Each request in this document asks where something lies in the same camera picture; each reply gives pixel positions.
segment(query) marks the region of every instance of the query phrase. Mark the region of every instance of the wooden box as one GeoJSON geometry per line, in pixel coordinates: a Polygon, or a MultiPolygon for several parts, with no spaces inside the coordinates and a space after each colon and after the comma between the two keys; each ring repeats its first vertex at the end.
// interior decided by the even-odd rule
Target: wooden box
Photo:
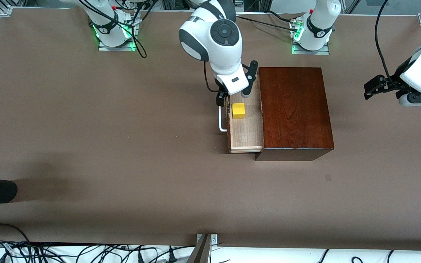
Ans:
{"type": "Polygon", "coordinates": [[[256,160],[314,160],[334,149],[320,68],[262,67],[252,95],[239,94],[247,116],[228,114],[231,153],[256,153],[256,160]]]}

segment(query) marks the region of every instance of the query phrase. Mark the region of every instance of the white metal handle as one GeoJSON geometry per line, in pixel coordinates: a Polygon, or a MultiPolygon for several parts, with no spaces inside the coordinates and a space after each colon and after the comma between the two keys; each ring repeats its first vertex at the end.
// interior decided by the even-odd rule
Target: white metal handle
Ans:
{"type": "Polygon", "coordinates": [[[227,129],[222,128],[222,107],[219,106],[219,130],[223,133],[227,132],[227,129]]]}

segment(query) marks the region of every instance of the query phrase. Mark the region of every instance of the black circular joint cap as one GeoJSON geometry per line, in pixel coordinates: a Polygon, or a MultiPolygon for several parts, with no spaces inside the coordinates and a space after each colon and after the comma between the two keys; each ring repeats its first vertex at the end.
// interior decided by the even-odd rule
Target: black circular joint cap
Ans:
{"type": "Polygon", "coordinates": [[[219,19],[210,27],[212,39],[222,46],[233,46],[239,40],[237,25],[228,19],[219,19]]]}

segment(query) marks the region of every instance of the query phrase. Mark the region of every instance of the brown table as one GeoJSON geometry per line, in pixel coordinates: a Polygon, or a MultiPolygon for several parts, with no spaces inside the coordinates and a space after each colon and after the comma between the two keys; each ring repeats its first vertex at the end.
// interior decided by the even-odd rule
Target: brown table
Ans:
{"type": "MultiPolygon", "coordinates": [[[[339,17],[329,56],[291,55],[286,31],[237,20],[244,62],[322,68],[334,134],[316,161],[258,162],[227,154],[202,63],[179,45],[188,16],[151,13],[146,60],[97,51],[78,8],[1,19],[0,179],[22,196],[0,205],[0,222],[33,241],[185,244],[213,232],[236,246],[421,249],[421,108],[363,98],[383,73],[375,17],[339,17]]],[[[421,45],[413,16],[385,16],[379,35],[390,70],[421,45]]]]}

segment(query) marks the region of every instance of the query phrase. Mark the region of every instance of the yellow cube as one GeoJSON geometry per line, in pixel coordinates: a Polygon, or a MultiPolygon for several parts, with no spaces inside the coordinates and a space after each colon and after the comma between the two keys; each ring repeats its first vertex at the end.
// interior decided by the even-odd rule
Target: yellow cube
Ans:
{"type": "Polygon", "coordinates": [[[232,115],[234,119],[244,118],[244,103],[232,104],[232,115]]]}

